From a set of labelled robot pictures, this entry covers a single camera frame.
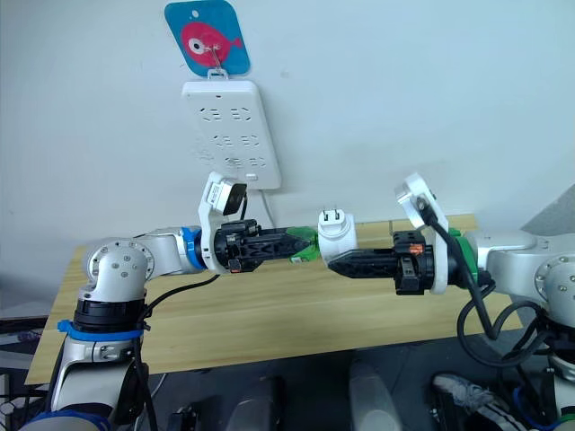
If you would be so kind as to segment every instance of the electrical outlet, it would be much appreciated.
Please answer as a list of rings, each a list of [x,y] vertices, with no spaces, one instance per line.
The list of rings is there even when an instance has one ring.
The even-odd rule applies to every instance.
[[[278,161],[258,88],[251,81],[192,81],[182,97],[202,134],[202,152],[214,171],[249,189],[277,189]]]

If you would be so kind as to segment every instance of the floor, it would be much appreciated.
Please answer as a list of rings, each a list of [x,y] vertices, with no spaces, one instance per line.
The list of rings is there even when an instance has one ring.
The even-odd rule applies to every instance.
[[[509,349],[519,336],[519,331],[505,333],[497,349]],[[473,336],[473,344],[490,351],[481,337]],[[437,429],[428,403],[428,385],[434,373],[456,372],[478,383],[495,380],[495,371],[475,363],[456,339],[225,366],[208,372],[169,374],[155,397],[158,425],[165,430],[170,413],[199,402],[202,429],[224,430],[246,388],[261,377],[281,376],[287,386],[284,431],[348,431],[348,370],[354,359],[371,364],[380,373],[407,431]],[[526,368],[538,371],[544,366],[544,359],[534,358]],[[153,376],[150,387],[158,380],[159,376]],[[148,429],[146,421],[140,429]]]

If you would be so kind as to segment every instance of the white cable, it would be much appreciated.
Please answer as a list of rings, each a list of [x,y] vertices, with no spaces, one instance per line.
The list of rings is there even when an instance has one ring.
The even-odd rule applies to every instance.
[[[260,194],[261,194],[261,203],[263,204],[263,209],[266,210],[266,214],[268,215],[268,218],[270,220],[271,227],[275,229],[276,223],[273,221],[273,217],[271,216],[270,207],[268,206],[268,200],[266,198],[266,194],[264,193],[263,190],[260,190]]]
[[[151,393],[152,399],[155,397],[155,395],[158,393],[158,391],[160,391],[160,387],[164,383],[164,380],[167,376],[168,376],[168,373],[162,374],[162,377],[160,378],[160,382],[158,382],[158,384],[155,386],[154,390]],[[143,423],[145,415],[146,415],[146,410],[144,409],[142,414],[140,416],[138,416],[136,418],[136,421],[134,422],[134,431],[138,431],[138,429],[142,426],[142,424],[140,423],[140,419],[142,419],[142,423]]]

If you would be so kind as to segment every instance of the pink fish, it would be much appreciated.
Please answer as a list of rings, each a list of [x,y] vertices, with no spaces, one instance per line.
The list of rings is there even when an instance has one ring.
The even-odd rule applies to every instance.
[[[218,30],[204,22],[190,22],[186,25],[181,31],[181,41],[188,55],[205,67],[217,66],[212,49],[219,62],[224,63],[232,46],[242,47],[240,38],[230,41]]]

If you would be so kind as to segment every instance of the white wall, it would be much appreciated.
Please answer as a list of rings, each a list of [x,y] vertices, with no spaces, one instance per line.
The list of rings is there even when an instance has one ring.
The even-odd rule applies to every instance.
[[[76,245],[196,223],[208,168],[164,1],[1,5],[0,265],[4,295],[29,301],[4,312],[32,313]],[[279,224],[333,204],[401,217],[393,187],[419,171],[448,213],[516,228],[574,182],[571,0],[234,7],[283,172]]]

